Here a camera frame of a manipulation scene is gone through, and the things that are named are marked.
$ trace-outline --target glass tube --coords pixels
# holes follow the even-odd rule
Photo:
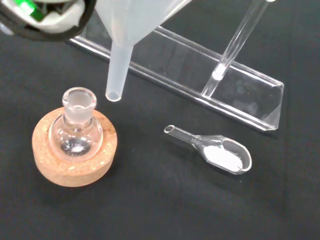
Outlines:
[[[212,72],[209,81],[204,87],[202,91],[202,95],[204,97],[210,98],[212,96],[219,82],[224,78],[229,67],[231,66],[241,48],[246,43],[251,32],[261,19],[268,4],[274,1],[275,0],[253,0],[240,26],[236,30],[219,63]]]

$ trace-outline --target funnel stem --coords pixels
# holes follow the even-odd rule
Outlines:
[[[118,46],[112,43],[105,91],[106,98],[111,102],[117,102],[122,97],[133,48],[133,46]]]

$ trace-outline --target cork flask stand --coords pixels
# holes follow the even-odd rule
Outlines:
[[[117,148],[117,133],[106,116],[93,110],[92,117],[102,128],[100,148],[86,160],[63,159],[53,150],[49,132],[53,122],[66,114],[65,110],[66,106],[49,112],[36,125],[32,135],[34,160],[39,171],[49,181],[64,187],[81,187],[97,181],[109,170]]]

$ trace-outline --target transparent plastic holder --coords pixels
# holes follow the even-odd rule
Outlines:
[[[240,41],[233,38],[229,47],[235,47],[224,53],[229,56],[228,66],[212,94],[206,88],[223,60],[222,55],[161,26],[135,45],[129,70],[258,130],[274,131],[279,127],[284,84],[234,61],[268,3],[252,3],[235,34],[241,34]],[[85,33],[69,42],[102,59],[110,59],[112,39],[97,14],[92,16]]]

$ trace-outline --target green object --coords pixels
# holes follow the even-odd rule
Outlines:
[[[45,15],[40,11],[38,6],[31,0],[14,0],[22,11],[31,16],[34,20],[40,22]]]

